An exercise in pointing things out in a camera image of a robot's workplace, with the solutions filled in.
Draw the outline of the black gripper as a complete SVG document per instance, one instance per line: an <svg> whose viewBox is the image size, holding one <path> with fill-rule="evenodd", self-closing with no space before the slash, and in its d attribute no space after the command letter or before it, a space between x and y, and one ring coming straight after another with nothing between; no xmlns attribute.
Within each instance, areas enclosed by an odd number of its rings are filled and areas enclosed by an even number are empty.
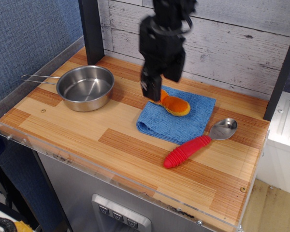
<svg viewBox="0 0 290 232"><path fill-rule="evenodd" d="M141 74L141 89L144 97L158 102L161 96L161 75L179 82L185 63L186 52L182 36L165 36L153 29L154 18L141 21L139 51L145 59L145 73Z"/></svg>

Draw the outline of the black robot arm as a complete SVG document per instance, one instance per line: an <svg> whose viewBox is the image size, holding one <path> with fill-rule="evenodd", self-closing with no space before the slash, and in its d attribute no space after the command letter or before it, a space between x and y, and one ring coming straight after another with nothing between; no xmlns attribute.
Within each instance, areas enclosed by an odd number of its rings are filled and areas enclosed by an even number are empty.
<svg viewBox="0 0 290 232"><path fill-rule="evenodd" d="M178 82L186 53L183 48L183 21L192 27L189 15L195 12L195 0L155 0L153 16L145 17L139 27L139 52L145 62L141 71L143 96L158 102L161 98L161 78Z"/></svg>

